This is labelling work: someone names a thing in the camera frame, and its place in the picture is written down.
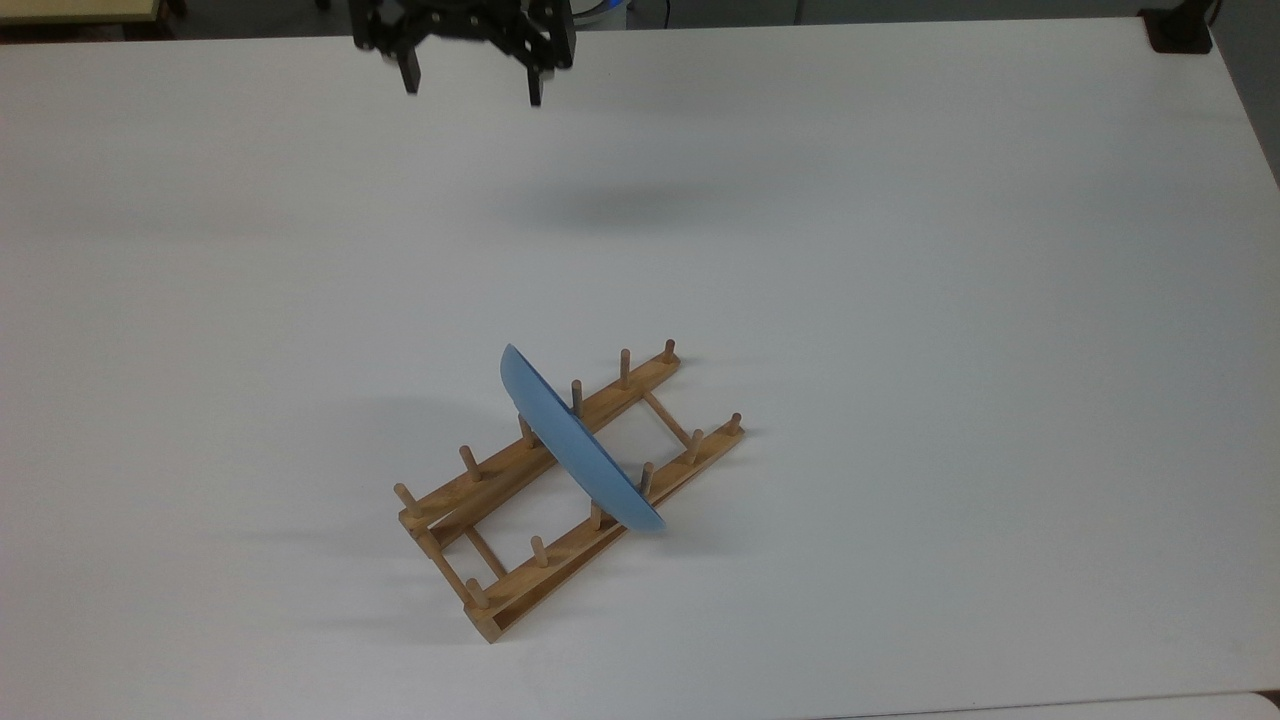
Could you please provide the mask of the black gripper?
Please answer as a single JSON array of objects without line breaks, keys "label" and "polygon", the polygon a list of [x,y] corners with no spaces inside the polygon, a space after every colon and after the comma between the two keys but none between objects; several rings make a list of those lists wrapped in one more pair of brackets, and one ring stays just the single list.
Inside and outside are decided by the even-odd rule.
[{"label": "black gripper", "polygon": [[349,1],[348,12],[355,46],[396,67],[411,96],[421,82],[416,46],[430,36],[512,47],[532,108],[541,105],[545,82],[573,67],[570,1]]}]

